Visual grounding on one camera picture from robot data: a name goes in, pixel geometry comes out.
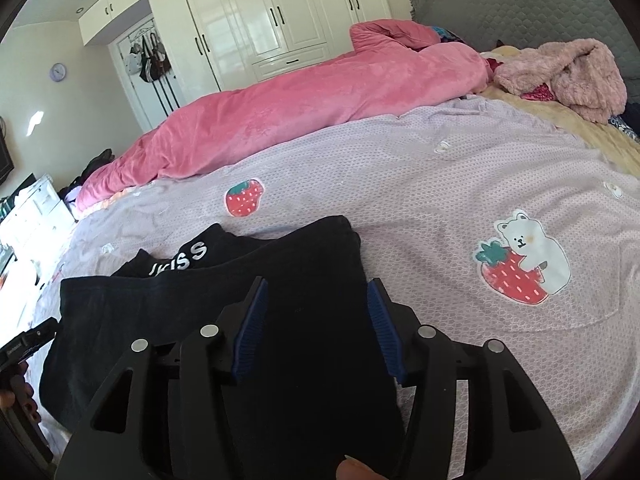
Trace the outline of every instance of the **hand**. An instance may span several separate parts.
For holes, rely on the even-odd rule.
[[[28,369],[29,369],[29,365],[26,362],[20,363],[20,374],[22,376],[25,373],[27,373]],[[38,405],[33,400],[34,391],[30,384],[24,383],[24,393],[28,397],[28,400],[24,403],[25,409],[27,410],[31,418],[36,423],[38,424],[41,423],[42,418],[38,413]],[[15,403],[15,394],[13,392],[0,390],[0,408],[4,408],[4,409],[10,408],[14,405],[14,403]]]
[[[336,480],[385,480],[384,477],[365,466],[362,462],[350,456],[346,458],[347,460],[344,460],[338,466],[338,471],[335,473]]]

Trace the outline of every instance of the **white cartoon bear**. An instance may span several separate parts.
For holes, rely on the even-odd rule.
[[[545,234],[540,222],[529,219],[524,211],[518,210],[514,212],[513,219],[497,222],[495,228],[513,252],[524,256],[519,263],[524,272],[540,268],[544,279],[540,287],[548,294],[555,294],[569,283],[569,261],[560,244]]]

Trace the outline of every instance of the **bear face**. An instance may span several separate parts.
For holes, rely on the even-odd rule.
[[[539,251],[546,241],[542,225],[536,220],[530,220],[523,212],[517,213],[514,220],[499,223],[497,229],[513,252],[520,256]]]

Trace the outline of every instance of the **fluffy pink garment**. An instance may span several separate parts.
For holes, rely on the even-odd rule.
[[[495,70],[494,81],[514,95],[546,81],[556,99],[592,123],[625,111],[626,86],[609,47],[598,40],[525,48]]]
[[[487,62],[464,44],[441,44],[429,27],[378,20],[350,34],[355,52],[176,110],[89,177],[78,209],[159,177],[209,173],[327,126],[399,116],[487,85]]]

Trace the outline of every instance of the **yellow sheet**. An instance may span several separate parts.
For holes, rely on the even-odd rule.
[[[501,46],[493,52],[502,56],[515,56],[519,50],[513,46]],[[572,134],[581,137],[592,148],[599,149],[614,164],[632,175],[640,177],[640,144],[629,139],[617,128],[608,124],[594,124],[585,121],[577,113],[558,102],[527,101],[511,95],[491,83],[480,92],[488,99],[500,99],[515,108],[536,115]]]

